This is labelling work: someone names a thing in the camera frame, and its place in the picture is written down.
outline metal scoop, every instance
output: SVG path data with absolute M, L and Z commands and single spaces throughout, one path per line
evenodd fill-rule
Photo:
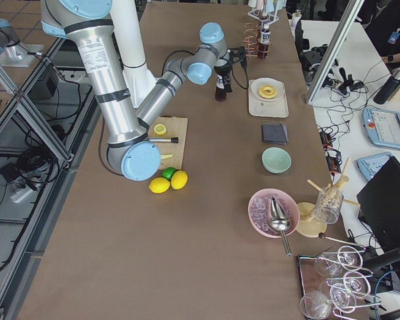
M 292 255 L 292 251 L 285 233 L 286 230 L 288 230 L 291 226 L 291 220 L 287 218 L 285 211 L 274 196 L 268 200 L 268 208 L 265 219 L 268 226 L 272 230 L 280 233 L 286 255 Z

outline dark shirt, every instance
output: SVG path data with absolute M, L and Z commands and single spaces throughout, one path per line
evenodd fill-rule
M 395 44 L 388 43 L 400 26 L 400 0 L 392 0 L 367 26 L 366 33 L 381 57 L 400 53 L 400 37 Z

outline scoop handle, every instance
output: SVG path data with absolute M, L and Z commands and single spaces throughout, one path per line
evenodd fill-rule
M 292 250 L 291 250 L 289 242 L 288 242 L 288 240 L 286 238 L 286 233 L 284 231 L 280 231 L 280 235 L 281 235 L 281 240 L 283 242 L 283 246 L 284 246 L 285 251 L 286 251 L 286 255 L 287 256 L 292 255 Z

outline computer monitor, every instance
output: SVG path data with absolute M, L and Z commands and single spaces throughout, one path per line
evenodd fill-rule
M 384 252 L 400 248 L 400 162 L 390 157 L 357 195 L 361 214 Z M 400 261 L 392 264 L 400 279 Z

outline light green bowl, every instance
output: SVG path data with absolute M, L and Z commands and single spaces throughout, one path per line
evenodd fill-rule
M 292 164 L 291 156 L 283 149 L 272 147 L 262 153 L 262 164 L 272 173 L 282 173 Z

